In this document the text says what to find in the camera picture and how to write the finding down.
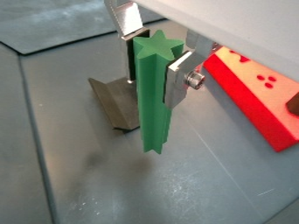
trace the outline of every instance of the red shape sorter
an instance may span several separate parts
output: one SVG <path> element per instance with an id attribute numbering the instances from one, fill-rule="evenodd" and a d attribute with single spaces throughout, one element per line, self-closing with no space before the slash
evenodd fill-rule
<path id="1" fill-rule="evenodd" d="M 299 83 L 226 47 L 209 56 L 204 67 L 274 151 L 296 144 L 299 116 L 288 112 L 285 103 L 299 92 Z"/>

